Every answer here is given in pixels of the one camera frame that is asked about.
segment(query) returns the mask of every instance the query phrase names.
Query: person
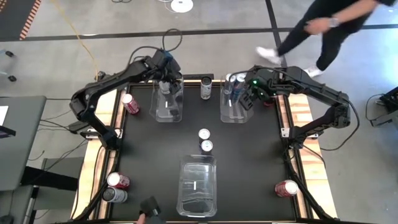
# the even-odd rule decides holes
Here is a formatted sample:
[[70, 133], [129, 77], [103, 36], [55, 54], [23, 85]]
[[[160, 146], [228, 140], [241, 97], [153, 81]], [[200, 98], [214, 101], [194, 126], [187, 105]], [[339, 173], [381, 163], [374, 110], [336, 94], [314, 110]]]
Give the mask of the person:
[[277, 49], [257, 47], [256, 52], [280, 65], [282, 56], [310, 35], [323, 34], [322, 52], [316, 65], [305, 69], [310, 77], [321, 75], [334, 61], [343, 41], [359, 31], [378, 4], [392, 6], [396, 0], [315, 0]]

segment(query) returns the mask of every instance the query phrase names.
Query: concrete floor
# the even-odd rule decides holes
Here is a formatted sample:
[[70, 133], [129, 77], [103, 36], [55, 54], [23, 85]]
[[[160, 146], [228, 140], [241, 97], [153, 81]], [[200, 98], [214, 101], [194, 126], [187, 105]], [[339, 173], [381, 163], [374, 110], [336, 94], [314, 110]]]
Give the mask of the concrete floor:
[[[271, 22], [264, 0], [195, 1], [186, 14], [172, 14], [155, 0], [133, 0], [114, 4], [95, 0], [58, 0], [81, 34], [115, 34], [152, 32], [169, 28], [229, 29], [269, 28]], [[278, 27], [293, 27], [312, 0], [272, 0]], [[381, 6], [367, 24], [397, 24], [398, 7]], [[73, 35], [49, 0], [43, 0], [29, 37]], [[280, 33], [282, 39], [287, 33]], [[173, 46], [178, 37], [169, 37]], [[320, 53], [321, 37], [314, 36], [286, 55], [288, 65], [306, 67], [315, 63]], [[385, 93], [398, 85], [395, 68], [398, 59], [398, 29], [362, 30], [348, 38], [340, 55], [319, 82], [349, 94], [358, 110], [361, 127], [339, 151], [324, 152], [327, 173], [338, 216], [342, 220], [374, 223], [396, 223], [398, 219], [398, 132], [393, 125], [371, 127], [365, 120], [364, 106], [373, 94]], [[135, 48], [161, 45], [160, 37], [85, 40], [94, 54], [99, 69], [113, 73], [123, 69]], [[270, 65], [260, 59], [254, 48], [258, 45], [275, 47], [271, 32], [256, 34], [189, 35], [174, 51], [183, 73], [214, 73], [216, 78], [229, 72], [244, 70], [254, 64]], [[45, 95], [49, 98], [69, 98], [86, 83], [93, 81], [91, 59], [76, 40], [34, 42], [3, 42], [2, 48], [17, 57], [2, 57], [1, 70], [18, 78], [15, 83], [0, 79], [1, 96]], [[142, 50], [140, 54], [152, 54]], [[313, 117], [321, 116], [326, 106], [310, 100]], [[68, 111], [67, 101], [48, 101], [43, 118]], [[371, 104], [370, 116], [383, 110]], [[71, 113], [54, 121], [69, 124], [75, 121]], [[321, 147], [339, 144], [356, 124], [339, 131], [330, 129], [320, 138]], [[80, 137], [65, 131], [40, 131], [30, 154], [35, 158], [57, 158], [80, 143]], [[85, 148], [70, 157], [81, 157]], [[40, 167], [42, 159], [28, 162]], [[70, 210], [51, 211], [36, 223], [66, 221]]]

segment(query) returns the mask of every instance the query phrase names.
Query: striped floor marking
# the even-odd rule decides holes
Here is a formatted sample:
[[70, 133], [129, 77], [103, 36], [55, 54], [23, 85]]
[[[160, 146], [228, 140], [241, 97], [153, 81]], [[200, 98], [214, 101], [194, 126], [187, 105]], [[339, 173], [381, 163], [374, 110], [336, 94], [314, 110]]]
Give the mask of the striped floor marking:
[[35, 19], [36, 13], [39, 10], [40, 4], [42, 3], [42, 0], [35, 0], [35, 3], [32, 6], [32, 10], [30, 10], [29, 16], [26, 19], [24, 28], [21, 30], [21, 34], [19, 35], [19, 40], [23, 40], [26, 38], [27, 33], [29, 32], [30, 26], [33, 23], [33, 20]]
[[4, 9], [4, 6], [6, 6], [7, 0], [0, 0], [0, 12], [2, 9]]

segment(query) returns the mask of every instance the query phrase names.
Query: white sneaker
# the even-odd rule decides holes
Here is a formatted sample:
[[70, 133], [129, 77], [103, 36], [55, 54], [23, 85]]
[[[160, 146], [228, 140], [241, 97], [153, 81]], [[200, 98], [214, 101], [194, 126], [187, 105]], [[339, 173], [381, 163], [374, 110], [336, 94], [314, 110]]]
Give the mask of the white sneaker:
[[317, 77], [323, 73], [323, 71], [320, 70], [316, 65], [304, 69], [304, 72], [306, 72], [311, 78]]
[[265, 49], [264, 47], [256, 47], [256, 52], [261, 57], [267, 59], [268, 61], [280, 65], [282, 59], [278, 56], [278, 52], [275, 49]]

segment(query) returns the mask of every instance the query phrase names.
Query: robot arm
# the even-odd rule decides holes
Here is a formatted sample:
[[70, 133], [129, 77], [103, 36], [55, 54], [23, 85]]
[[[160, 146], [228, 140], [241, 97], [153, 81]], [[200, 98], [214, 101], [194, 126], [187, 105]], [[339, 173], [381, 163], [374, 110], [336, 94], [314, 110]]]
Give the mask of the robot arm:
[[344, 128], [350, 124], [348, 96], [312, 80], [301, 68], [287, 67], [280, 71], [270, 71], [264, 67], [254, 67], [246, 74], [246, 91], [240, 104], [249, 110], [253, 101], [270, 101], [273, 96], [303, 93], [330, 106], [322, 117], [306, 124], [294, 126], [285, 135], [289, 145], [302, 148], [304, 140], [313, 135], [321, 135], [327, 128]]
[[110, 126], [105, 126], [96, 116], [95, 109], [98, 99], [103, 94], [126, 83], [139, 83], [148, 80], [170, 83], [170, 92], [175, 93], [181, 88], [182, 78], [180, 67], [175, 59], [166, 51], [157, 50], [154, 56], [130, 63], [119, 73], [110, 75], [97, 83], [89, 83], [77, 91], [69, 104], [79, 121], [86, 122], [99, 133], [99, 140], [104, 147], [118, 148], [118, 135]]

